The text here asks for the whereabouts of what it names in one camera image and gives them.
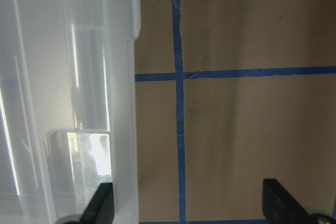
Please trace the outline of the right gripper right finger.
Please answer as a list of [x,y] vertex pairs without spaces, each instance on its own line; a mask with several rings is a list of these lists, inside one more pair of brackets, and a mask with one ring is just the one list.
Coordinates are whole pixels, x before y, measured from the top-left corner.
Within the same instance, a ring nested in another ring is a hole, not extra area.
[[263,179],[263,214],[268,223],[312,223],[310,215],[276,179]]

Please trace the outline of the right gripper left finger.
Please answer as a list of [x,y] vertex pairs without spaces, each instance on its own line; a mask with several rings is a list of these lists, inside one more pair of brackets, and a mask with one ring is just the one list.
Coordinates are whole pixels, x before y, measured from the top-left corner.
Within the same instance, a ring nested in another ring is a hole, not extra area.
[[114,214],[113,183],[101,183],[81,215],[79,223],[113,223]]

